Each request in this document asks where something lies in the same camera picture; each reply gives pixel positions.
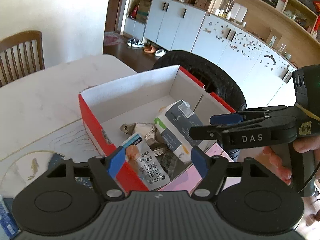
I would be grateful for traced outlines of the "person's right hand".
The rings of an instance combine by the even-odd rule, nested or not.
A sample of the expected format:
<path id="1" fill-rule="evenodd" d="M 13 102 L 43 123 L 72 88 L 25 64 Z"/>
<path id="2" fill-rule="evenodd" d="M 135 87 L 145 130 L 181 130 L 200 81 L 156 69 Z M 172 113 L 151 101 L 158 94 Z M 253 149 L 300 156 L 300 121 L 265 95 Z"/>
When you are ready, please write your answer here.
<path id="1" fill-rule="evenodd" d="M 319 161 L 319 135 L 304 137 L 293 142 L 293 148 L 298 153 L 313 151 L 316 161 Z M 275 167 L 275 174 L 287 185 L 291 184 L 292 172 L 289 168 L 282 165 L 282 159 L 269 146 L 264 147 L 263 154 L 268 155 L 269 162 Z"/>

